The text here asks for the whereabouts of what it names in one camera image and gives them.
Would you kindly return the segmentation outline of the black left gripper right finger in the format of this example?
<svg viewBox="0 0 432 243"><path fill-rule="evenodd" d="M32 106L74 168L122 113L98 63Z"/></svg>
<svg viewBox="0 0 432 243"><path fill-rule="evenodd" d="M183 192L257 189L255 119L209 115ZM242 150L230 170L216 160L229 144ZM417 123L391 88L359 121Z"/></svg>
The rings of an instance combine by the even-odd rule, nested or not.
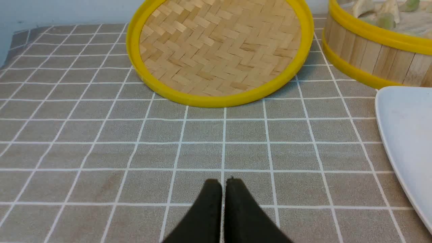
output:
<svg viewBox="0 0 432 243"><path fill-rule="evenodd" d="M229 178L225 189L225 243L292 242L261 209L240 178Z"/></svg>

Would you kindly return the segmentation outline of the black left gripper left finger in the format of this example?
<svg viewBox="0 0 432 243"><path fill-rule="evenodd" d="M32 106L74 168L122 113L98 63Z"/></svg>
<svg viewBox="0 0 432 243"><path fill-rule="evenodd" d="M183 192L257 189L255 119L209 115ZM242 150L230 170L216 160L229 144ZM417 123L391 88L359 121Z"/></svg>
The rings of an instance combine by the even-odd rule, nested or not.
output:
<svg viewBox="0 0 432 243"><path fill-rule="evenodd" d="M188 212L163 240L164 243L219 243L222 186L207 179Z"/></svg>

